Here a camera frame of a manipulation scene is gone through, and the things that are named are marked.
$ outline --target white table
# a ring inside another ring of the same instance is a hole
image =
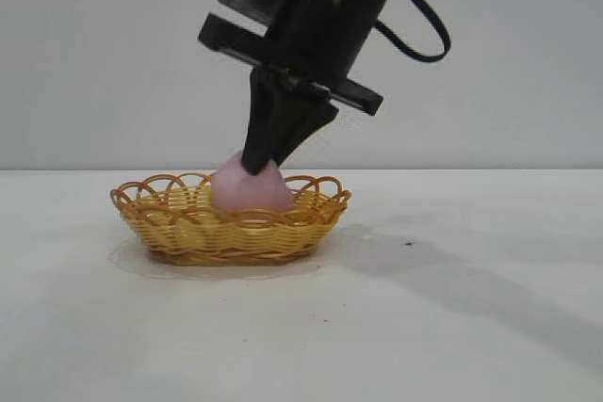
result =
[[[603,171],[319,171],[317,256],[149,262],[108,191],[0,173],[3,402],[603,400]]]

